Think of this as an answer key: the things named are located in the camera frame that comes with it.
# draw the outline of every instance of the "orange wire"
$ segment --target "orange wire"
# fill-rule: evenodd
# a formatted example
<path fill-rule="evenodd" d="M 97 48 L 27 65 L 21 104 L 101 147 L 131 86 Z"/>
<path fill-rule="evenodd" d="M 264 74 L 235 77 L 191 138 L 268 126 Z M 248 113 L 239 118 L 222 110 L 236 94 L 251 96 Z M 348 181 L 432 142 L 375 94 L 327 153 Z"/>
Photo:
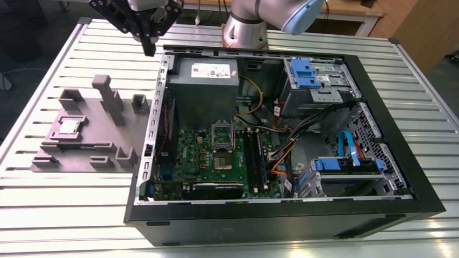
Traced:
<path fill-rule="evenodd" d="M 280 117 L 276 117 L 276 118 L 274 119 L 274 121 L 272 121 L 272 128 L 276 129 L 276 130 L 284 130 L 284 128 L 279 128 L 279 127 L 276 127 L 276 125 L 275 125 L 276 122 L 278 122 L 278 120 L 279 120 L 279 118 L 280 118 Z M 291 131 L 294 131 L 294 129 L 290 128 L 290 127 L 287 127 L 287 131 L 291 132 Z"/>
<path fill-rule="evenodd" d="M 276 171 L 275 169 L 278 168 L 280 162 L 284 160 L 284 158 L 286 158 L 288 152 L 292 150 L 294 146 L 295 146 L 295 144 L 292 145 L 292 147 L 290 147 L 288 150 L 286 150 L 284 155 L 282 155 L 282 157 L 280 157 L 278 163 L 274 165 L 274 167 L 272 167 L 272 169 L 271 169 L 271 174 L 276 174 L 276 173 L 283 173 L 283 174 L 286 174 L 284 172 Z"/>

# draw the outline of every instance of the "wooden furniture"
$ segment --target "wooden furniture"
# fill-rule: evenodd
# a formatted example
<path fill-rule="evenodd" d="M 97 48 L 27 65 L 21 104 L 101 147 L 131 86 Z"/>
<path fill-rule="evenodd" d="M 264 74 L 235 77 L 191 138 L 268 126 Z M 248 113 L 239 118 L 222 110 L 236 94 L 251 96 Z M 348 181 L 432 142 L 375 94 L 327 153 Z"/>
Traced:
<path fill-rule="evenodd" d="M 458 0 L 378 0 L 386 11 L 370 34 L 396 38 L 424 74 L 459 44 Z"/>
<path fill-rule="evenodd" d="M 198 0 L 185 0 L 187 9 L 198 9 Z M 330 6 L 330 20 L 359 22 L 356 31 L 352 35 L 366 37 L 368 36 L 371 30 L 374 29 L 375 23 L 380 17 L 384 16 L 384 11 L 379 7 L 378 2 L 372 5 L 372 8 L 367 8 L 360 5 L 360 1 L 356 0 L 328 0 Z M 228 11 L 231 10 L 232 0 L 226 0 Z M 218 11 L 219 0 L 200 0 L 200 9 Z M 224 12 L 224 2 L 220 0 L 222 11 Z M 322 13 L 319 19 L 326 18 L 327 6 L 323 5 Z"/>

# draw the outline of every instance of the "ram slot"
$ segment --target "ram slot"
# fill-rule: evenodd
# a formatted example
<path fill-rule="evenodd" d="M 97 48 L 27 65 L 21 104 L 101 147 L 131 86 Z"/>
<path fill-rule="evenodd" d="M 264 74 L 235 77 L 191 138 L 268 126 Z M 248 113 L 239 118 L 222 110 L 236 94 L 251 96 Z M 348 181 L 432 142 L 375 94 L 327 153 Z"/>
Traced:
<path fill-rule="evenodd" d="M 260 130 L 256 130 L 256 145 L 258 145 L 258 160 L 259 160 L 259 164 L 260 164 L 260 175 L 262 175 L 263 189 L 267 189 L 268 181 L 267 181 L 267 174 L 266 174 L 266 161 L 264 161 Z"/>
<path fill-rule="evenodd" d="M 251 132 L 251 151 L 252 151 L 252 163 L 254 163 L 254 175 L 255 175 L 255 182 L 258 187 L 258 192 L 263 190 L 263 176 L 262 176 L 262 167 L 260 167 L 260 159 L 259 159 L 259 141 L 258 141 L 258 133 L 255 131 Z"/>
<path fill-rule="evenodd" d="M 244 131 L 244 156 L 246 156 L 246 164 L 247 164 L 247 180 L 250 184 L 250 191 L 252 193 L 259 193 L 259 190 L 262 190 L 260 181 L 262 178 L 258 174 L 258 160 L 256 160 L 256 151 L 255 148 L 256 145 L 254 145 L 254 132 L 248 128 Z"/>

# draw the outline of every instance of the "metal table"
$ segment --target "metal table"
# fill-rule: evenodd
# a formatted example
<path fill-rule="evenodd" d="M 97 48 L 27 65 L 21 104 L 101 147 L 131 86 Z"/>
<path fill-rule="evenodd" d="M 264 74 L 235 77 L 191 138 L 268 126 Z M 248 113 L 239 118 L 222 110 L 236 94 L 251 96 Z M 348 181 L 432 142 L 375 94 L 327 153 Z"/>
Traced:
<path fill-rule="evenodd" d="M 33 173 L 28 167 L 51 128 L 63 89 L 91 88 L 108 74 L 123 98 L 152 95 L 159 58 L 104 20 L 81 19 L 0 147 L 0 253 L 35 257 L 454 257 L 459 253 L 459 123 L 404 50 L 386 39 L 271 31 L 271 49 L 360 57 L 447 212 L 362 240 L 153 248 L 123 224 L 131 174 Z M 220 46 L 218 27 L 175 25 L 159 42 Z"/>

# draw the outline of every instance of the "blue latch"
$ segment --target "blue latch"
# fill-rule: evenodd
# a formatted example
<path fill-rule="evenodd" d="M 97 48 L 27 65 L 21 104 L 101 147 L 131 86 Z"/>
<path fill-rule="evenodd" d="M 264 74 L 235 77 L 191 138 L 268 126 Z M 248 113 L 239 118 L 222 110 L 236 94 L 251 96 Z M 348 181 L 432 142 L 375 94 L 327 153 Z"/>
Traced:
<path fill-rule="evenodd" d="M 322 83 L 316 80 L 316 70 L 311 67 L 310 61 L 294 59 L 291 63 L 298 87 L 300 89 L 320 89 Z"/>
<path fill-rule="evenodd" d="M 378 171 L 384 171 L 384 162 L 380 159 L 375 160 Z"/>

